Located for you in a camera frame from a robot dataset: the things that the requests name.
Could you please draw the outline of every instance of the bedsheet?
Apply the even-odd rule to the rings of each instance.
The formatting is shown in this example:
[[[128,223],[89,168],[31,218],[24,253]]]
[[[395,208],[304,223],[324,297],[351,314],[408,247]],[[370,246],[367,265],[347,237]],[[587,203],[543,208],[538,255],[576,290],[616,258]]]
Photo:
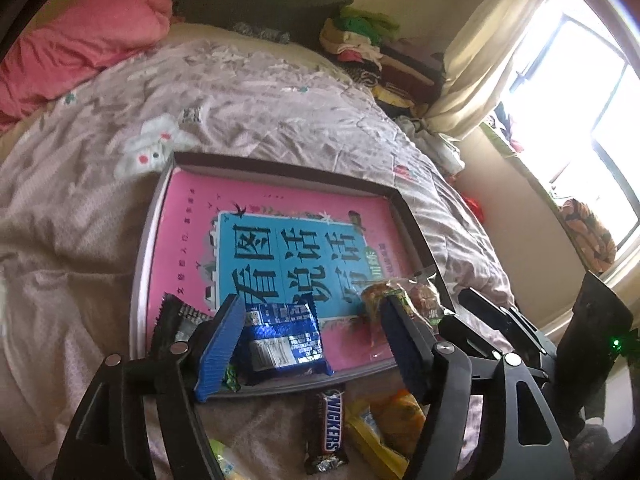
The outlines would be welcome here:
[[[32,474],[51,472],[102,359],[129,353],[136,253],[171,150],[279,160],[396,186],[452,297],[472,286],[513,304],[482,227],[366,88],[212,41],[155,48],[56,101],[0,166],[0,381],[8,399],[0,430]],[[398,385],[388,372],[348,392]],[[302,479],[303,400],[224,400],[200,413],[209,435],[233,447],[255,479]],[[463,461],[480,410],[473,400]],[[159,478],[168,478],[151,405],[148,420]],[[324,478],[374,477],[354,450],[351,459]]]

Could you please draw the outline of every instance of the pink book cover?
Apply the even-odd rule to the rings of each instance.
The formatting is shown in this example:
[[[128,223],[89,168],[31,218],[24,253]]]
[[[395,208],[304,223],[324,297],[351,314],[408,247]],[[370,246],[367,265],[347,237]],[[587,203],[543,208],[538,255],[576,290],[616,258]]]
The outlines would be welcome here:
[[[348,196],[194,174],[176,168],[152,259],[146,344],[162,297],[214,315],[227,294],[294,303],[312,294],[336,371],[392,357],[372,349],[361,291],[412,273],[384,197]]]

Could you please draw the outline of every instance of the yellow snack bag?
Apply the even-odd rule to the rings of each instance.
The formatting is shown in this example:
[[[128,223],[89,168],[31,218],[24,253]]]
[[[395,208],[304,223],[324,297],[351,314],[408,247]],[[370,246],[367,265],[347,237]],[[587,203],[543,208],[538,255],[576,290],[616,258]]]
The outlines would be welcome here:
[[[401,455],[411,458],[422,433],[426,417],[407,390],[401,390],[388,399],[370,404],[384,442]]]
[[[407,459],[383,444],[369,403],[356,400],[346,407],[347,435],[356,445],[374,473],[382,480],[401,480]]]
[[[213,439],[209,439],[209,445],[213,455],[218,460],[218,465],[225,476],[225,480],[250,480],[243,471],[239,470],[238,457],[227,446]]]

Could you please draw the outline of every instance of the window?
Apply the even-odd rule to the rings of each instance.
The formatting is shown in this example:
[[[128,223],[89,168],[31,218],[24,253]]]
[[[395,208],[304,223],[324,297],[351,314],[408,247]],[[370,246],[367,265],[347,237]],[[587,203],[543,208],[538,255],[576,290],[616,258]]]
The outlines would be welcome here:
[[[640,226],[640,80],[582,0],[552,0],[504,96],[520,156],[560,205],[587,203],[620,247]]]

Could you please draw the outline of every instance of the food packet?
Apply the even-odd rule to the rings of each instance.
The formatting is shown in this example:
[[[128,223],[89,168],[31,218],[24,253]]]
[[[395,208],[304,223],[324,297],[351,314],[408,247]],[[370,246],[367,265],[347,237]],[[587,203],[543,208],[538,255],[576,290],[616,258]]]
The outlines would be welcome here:
[[[383,480],[400,480],[418,443],[426,417],[406,390],[382,400],[347,406],[347,435]]]
[[[380,307],[387,296],[398,298],[411,318],[426,324],[435,335],[438,334],[438,323],[444,316],[444,310],[435,279],[435,266],[431,266],[413,278],[390,278],[372,283],[362,291],[360,297],[370,323],[373,356],[387,345],[380,320]]]
[[[385,443],[410,459],[426,417],[418,401],[406,390],[381,401],[371,401],[371,415]]]
[[[173,294],[165,294],[151,338],[149,356],[161,357],[169,352],[173,343],[188,341],[200,323],[211,319],[213,317],[184,303]],[[235,366],[231,363],[226,366],[222,385],[232,392],[240,390],[238,374]]]
[[[333,375],[311,294],[299,303],[249,303],[234,353],[246,384],[308,373]]]
[[[242,464],[233,451],[217,440],[210,439],[209,445],[213,456],[218,460],[225,480],[250,480],[249,475],[242,470]]]
[[[308,475],[348,464],[344,450],[344,387],[308,394],[305,407]]]
[[[382,432],[366,400],[356,400],[346,407],[346,433],[382,480],[401,480],[409,461],[385,445]]]

